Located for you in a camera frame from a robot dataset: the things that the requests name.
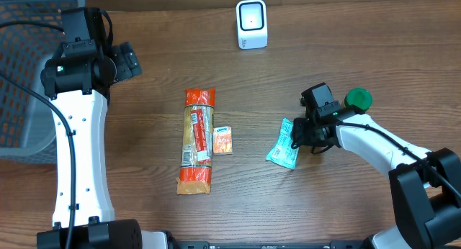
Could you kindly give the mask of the teal wet wipes pack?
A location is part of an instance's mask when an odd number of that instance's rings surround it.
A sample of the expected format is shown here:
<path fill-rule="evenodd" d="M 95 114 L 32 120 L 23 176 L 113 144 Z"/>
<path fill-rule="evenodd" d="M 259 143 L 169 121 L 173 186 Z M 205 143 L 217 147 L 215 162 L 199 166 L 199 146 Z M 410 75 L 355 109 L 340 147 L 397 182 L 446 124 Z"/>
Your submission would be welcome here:
<path fill-rule="evenodd" d="M 266 156 L 266 160 L 276 163 L 279 166 L 294 170 L 299 149 L 292 149 L 292 128 L 293 123 L 284 118 L 279 131 L 279 136 L 273 148 Z"/>

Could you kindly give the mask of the green lid jar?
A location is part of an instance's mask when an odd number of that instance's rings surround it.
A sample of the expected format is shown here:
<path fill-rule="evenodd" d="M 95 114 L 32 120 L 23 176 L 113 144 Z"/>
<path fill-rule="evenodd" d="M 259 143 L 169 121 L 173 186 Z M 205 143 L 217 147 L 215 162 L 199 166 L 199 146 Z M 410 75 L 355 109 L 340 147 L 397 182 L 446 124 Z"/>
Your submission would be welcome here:
<path fill-rule="evenodd" d="M 344 105 L 349 107 L 354 105 L 366 112 L 373 103 L 373 98 L 371 93 L 364 88 L 354 88 L 351 89 L 344 98 Z"/>

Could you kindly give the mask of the small orange tissue pack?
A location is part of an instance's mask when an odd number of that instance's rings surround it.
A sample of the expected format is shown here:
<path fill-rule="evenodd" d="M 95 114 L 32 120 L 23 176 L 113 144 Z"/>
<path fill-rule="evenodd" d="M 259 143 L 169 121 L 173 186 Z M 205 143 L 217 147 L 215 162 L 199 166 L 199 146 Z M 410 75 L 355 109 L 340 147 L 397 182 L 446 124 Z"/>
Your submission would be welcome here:
<path fill-rule="evenodd" d="M 215 155 L 227 155 L 232 152 L 232 128 L 229 126 L 216 127 L 213 130 L 213 153 Z"/>

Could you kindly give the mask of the red cracker sleeve package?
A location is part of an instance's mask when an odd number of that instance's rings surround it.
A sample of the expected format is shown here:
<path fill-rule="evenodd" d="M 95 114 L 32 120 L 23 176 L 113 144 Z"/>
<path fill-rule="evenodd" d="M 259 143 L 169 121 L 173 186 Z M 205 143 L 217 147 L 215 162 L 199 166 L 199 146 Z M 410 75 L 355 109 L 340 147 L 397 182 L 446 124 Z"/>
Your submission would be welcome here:
<path fill-rule="evenodd" d="M 212 179 L 215 89 L 187 89 L 178 195 L 209 194 Z"/>

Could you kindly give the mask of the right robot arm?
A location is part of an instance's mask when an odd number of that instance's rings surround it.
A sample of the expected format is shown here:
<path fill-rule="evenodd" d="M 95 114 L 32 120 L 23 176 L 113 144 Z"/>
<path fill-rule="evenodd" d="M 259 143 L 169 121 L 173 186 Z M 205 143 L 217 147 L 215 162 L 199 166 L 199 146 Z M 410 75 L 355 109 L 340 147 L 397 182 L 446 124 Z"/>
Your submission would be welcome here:
<path fill-rule="evenodd" d="M 294 120 L 292 148 L 319 154 L 336 146 L 358 155 L 387 176 L 395 226 L 369 236 L 361 248 L 448 248 L 460 239 L 460 157 L 430 151 L 379 126 L 367 110 L 371 93 L 349 91 L 343 101 L 326 83 L 301 94 L 304 117 Z"/>

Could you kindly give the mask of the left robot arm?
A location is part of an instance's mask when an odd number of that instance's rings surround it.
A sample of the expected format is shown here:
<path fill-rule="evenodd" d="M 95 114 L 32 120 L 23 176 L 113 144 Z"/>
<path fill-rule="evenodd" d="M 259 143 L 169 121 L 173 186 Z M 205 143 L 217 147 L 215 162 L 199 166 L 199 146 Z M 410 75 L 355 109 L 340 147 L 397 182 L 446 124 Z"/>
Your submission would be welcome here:
<path fill-rule="evenodd" d="M 106 11 L 81 7 L 61 14 L 65 40 L 41 73 L 53 111 L 57 195 L 51 231 L 38 248 L 175 248 L 166 231 L 143 231 L 117 220 L 109 195 L 104 125 L 110 87 L 141 74 L 131 45 L 113 45 Z"/>

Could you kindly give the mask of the white barcode scanner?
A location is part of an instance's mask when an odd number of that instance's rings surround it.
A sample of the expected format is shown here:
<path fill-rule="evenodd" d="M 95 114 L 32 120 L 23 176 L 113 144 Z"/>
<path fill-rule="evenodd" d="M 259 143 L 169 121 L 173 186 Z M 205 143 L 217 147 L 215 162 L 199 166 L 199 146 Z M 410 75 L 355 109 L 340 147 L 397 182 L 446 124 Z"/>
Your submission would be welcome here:
<path fill-rule="evenodd" d="M 262 0 L 243 0 L 236 5 L 238 46 L 242 50 L 265 48 L 268 44 L 267 7 Z"/>

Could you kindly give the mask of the grey plastic mesh basket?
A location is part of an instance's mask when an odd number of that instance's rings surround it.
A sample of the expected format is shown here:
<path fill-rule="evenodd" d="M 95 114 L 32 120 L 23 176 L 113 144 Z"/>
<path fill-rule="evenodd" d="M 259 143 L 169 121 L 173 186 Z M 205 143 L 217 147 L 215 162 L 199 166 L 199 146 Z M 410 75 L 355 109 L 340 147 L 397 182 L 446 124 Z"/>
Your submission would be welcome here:
<path fill-rule="evenodd" d="M 56 163 L 55 127 L 49 107 L 14 86 L 44 93 L 40 73 L 64 41 L 61 11 L 85 0 L 1 0 L 1 158 Z"/>

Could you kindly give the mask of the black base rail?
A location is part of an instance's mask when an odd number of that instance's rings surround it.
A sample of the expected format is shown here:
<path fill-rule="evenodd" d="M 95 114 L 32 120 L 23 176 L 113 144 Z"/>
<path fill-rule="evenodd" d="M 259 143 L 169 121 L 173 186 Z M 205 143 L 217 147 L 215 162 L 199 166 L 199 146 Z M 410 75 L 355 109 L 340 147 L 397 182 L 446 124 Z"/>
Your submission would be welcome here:
<path fill-rule="evenodd" d="M 171 242 L 168 249 L 363 249 L 372 248 L 359 240 L 332 240 L 328 243 L 209 243 L 207 241 Z"/>

